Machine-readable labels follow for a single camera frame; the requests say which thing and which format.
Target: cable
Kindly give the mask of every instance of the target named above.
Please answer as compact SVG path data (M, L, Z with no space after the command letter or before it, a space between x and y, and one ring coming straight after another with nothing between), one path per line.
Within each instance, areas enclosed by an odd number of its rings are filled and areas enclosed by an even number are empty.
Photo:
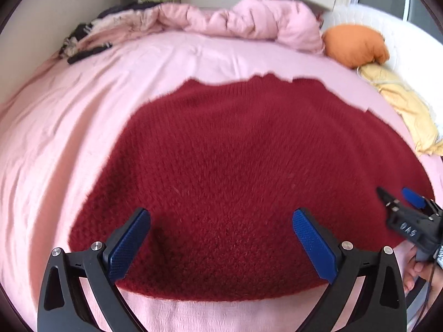
M429 277L429 283L427 285L426 298L424 299L423 308L421 309L420 315L418 316L417 321L415 322L414 327L411 331L413 331L417 327L418 323L420 322L420 320L423 316L424 310L426 309L426 305L429 300L429 294L431 293L432 278L434 277L434 272L436 270L436 267L437 267L437 259L434 259L434 263L432 265L432 270L431 270L431 275Z

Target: pink bed sheet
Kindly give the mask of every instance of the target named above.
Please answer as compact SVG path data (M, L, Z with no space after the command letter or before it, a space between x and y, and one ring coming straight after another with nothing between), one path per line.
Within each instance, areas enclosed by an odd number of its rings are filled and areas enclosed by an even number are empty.
M380 116L414 149L401 118L377 91L327 57L275 42L184 32L127 41L72 66L48 61L0 108L0 281L34 330L50 251L69 250L70 227L129 116L190 77L225 83L268 72L284 79L318 78L347 103ZM437 156L419 159L441 203L443 164ZM402 243L395 249L401 268L410 247ZM107 329L87 283L85 288L99 325ZM219 303L122 294L151 332L293 332L324 288L272 300ZM346 322L357 292L358 286L336 327Z

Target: human hand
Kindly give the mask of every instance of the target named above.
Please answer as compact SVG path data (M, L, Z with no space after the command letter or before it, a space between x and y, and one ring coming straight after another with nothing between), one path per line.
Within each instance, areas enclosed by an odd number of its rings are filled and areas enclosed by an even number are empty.
M403 274L403 289L405 290L405 293L411 291L414 288L415 277L420 276L426 281L429 281L431 277L433 263L416 262L415 260L416 253L417 253L417 247L413 247L406 255L408 264L406 265L406 269ZM442 289L443 289L443 270L440 268L439 265L437 265L434 271L434 275L432 277L431 291L429 293L429 298L427 301L427 305L425 307L424 314L435 302Z

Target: red sweater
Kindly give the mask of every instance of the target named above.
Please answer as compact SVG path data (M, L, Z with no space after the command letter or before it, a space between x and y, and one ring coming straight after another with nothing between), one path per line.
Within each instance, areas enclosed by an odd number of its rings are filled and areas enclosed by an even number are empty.
M180 300L289 295L325 283L292 231L299 207L358 248L401 241L377 186L433 198L403 139L319 81L191 80L130 118L69 245L105 241L144 207L152 228L120 287Z

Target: pink duvet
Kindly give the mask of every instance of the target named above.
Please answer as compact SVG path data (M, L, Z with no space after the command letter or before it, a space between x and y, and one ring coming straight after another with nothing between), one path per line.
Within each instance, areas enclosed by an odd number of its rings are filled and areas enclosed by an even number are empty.
M144 11L129 10L92 22L76 51L111 42L114 45L165 30L216 37L275 40L297 51L321 53L319 23L301 1L241 0L231 10L203 11L187 4L165 3Z
M406 126L377 91L327 57L275 42L185 32L127 41L72 66L52 60L1 107L0 280L34 330L50 251L68 250L70 227L128 117L190 77L224 83L268 72L283 79L318 78L347 103L372 110L413 149ZM442 203L441 160L419 159ZM409 248L403 243L395 249L402 269ZM324 288L273 300L222 303L122 294L150 332L293 332ZM106 329L88 286L86 295ZM346 322L355 298L356 294L337 327Z

